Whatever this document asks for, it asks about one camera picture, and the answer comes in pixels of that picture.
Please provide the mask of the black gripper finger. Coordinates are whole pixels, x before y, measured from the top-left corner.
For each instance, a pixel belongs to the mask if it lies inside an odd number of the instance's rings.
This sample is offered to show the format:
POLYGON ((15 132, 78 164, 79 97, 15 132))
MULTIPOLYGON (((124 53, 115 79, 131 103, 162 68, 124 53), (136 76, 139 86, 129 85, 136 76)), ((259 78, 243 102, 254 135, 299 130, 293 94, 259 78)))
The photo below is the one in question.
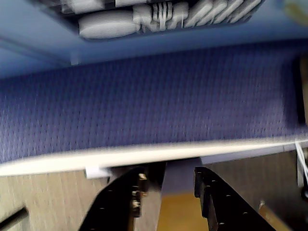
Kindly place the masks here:
POLYGON ((94 199, 82 231, 132 231, 141 215, 141 197, 148 188, 145 168, 136 167, 108 184, 94 199))
POLYGON ((206 167, 194 169, 194 196, 210 231, 273 231, 236 190, 206 167))

